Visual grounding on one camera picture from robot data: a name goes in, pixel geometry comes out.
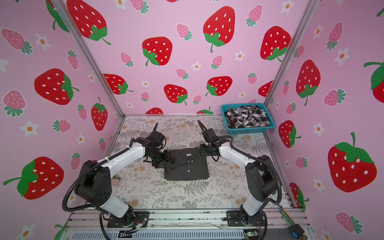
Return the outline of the dark grey pinstriped shirt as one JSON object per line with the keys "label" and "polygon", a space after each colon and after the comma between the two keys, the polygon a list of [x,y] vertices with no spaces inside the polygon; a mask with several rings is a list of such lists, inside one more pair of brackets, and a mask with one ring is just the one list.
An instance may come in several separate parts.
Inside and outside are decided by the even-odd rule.
{"label": "dark grey pinstriped shirt", "polygon": [[169,151],[170,160],[165,163],[164,177],[168,181],[196,181],[209,178],[207,158],[200,148]]}

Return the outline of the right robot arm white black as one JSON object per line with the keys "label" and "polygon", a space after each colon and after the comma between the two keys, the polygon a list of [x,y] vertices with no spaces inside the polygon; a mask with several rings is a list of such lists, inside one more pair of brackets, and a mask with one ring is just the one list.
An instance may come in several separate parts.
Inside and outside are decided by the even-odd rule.
{"label": "right robot arm white black", "polygon": [[282,183],[268,156],[255,157],[229,142],[221,145],[201,144],[200,150],[202,156],[211,156],[214,161],[227,159],[245,169],[250,195],[243,203],[241,212],[247,218],[258,215],[268,203],[281,203]]}

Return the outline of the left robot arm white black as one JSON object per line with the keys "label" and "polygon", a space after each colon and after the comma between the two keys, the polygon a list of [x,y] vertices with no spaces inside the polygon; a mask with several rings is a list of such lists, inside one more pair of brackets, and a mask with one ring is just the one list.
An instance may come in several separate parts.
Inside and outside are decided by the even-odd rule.
{"label": "left robot arm white black", "polygon": [[77,196],[86,200],[92,207],[118,219],[130,218],[132,208],[113,194],[112,178],[132,162],[144,158],[153,167],[159,167],[170,160],[167,150],[161,150],[152,142],[133,142],[122,151],[97,162],[83,164],[81,174],[74,185]]}

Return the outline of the teal plastic basket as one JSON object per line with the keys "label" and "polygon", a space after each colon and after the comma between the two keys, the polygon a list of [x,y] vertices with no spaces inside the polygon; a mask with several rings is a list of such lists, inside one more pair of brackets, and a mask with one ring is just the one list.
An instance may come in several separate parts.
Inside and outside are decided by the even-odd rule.
{"label": "teal plastic basket", "polygon": [[[234,108],[238,108],[240,106],[251,106],[251,105],[257,105],[259,106],[260,108],[262,108],[263,110],[266,111],[268,117],[270,118],[271,120],[271,124],[267,127],[261,127],[261,128],[243,128],[243,129],[231,129],[229,128],[228,126],[228,123],[227,123],[227,119],[225,117],[225,112],[228,110],[229,107],[234,107]],[[221,109],[222,109],[222,114],[223,114],[223,119],[224,119],[224,122],[225,122],[225,125],[226,125],[226,128],[228,130],[228,133],[230,135],[237,135],[237,134],[254,134],[254,133],[265,133],[266,131],[268,131],[269,129],[273,129],[276,125],[275,125],[275,122],[271,116],[271,114],[269,113],[268,109],[266,108],[266,106],[264,104],[261,104],[261,103],[255,103],[255,104],[251,104],[251,103],[247,103],[247,104],[230,104],[230,105],[222,105],[221,106]]]}

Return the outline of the black white checkered shirt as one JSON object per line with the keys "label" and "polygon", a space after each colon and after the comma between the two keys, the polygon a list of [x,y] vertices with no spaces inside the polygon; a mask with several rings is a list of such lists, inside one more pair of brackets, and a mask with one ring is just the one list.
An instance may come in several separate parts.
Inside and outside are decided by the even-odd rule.
{"label": "black white checkered shirt", "polygon": [[225,117],[231,129],[261,128],[271,124],[266,111],[257,105],[229,107]]}

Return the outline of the small wooden block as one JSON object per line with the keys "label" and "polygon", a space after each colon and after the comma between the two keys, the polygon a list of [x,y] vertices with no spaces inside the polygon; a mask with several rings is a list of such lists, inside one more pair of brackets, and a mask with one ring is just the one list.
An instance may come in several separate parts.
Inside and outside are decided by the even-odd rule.
{"label": "small wooden block", "polygon": [[117,186],[120,185],[120,182],[121,182],[121,178],[120,178],[120,177],[113,177],[113,178],[111,179],[111,184],[112,184],[112,186],[117,187]]}

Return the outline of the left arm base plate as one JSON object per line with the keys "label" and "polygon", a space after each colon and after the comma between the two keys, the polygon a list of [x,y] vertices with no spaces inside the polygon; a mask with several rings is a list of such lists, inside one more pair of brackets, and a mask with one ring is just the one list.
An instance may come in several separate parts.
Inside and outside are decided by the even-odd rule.
{"label": "left arm base plate", "polygon": [[133,211],[125,214],[122,218],[111,216],[108,220],[108,228],[133,228],[137,225],[140,228],[146,228],[149,220],[150,212]]}

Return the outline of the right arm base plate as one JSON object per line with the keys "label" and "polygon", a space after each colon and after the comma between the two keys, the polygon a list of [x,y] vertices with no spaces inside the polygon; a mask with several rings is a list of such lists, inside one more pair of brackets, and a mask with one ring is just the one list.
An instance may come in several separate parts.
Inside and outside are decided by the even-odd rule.
{"label": "right arm base plate", "polygon": [[227,211],[226,219],[230,227],[265,227],[268,225],[266,213],[261,211],[249,216],[245,211]]}

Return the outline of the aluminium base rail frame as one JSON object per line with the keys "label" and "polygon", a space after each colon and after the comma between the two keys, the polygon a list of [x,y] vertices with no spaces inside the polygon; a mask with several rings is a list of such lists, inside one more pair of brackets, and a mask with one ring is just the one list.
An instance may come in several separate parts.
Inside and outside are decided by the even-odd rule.
{"label": "aluminium base rail frame", "polygon": [[133,234],[129,228],[103,221],[99,212],[74,212],[59,240],[293,240],[294,234],[279,209],[265,209],[265,217],[245,226],[234,209],[138,210],[143,227]]}

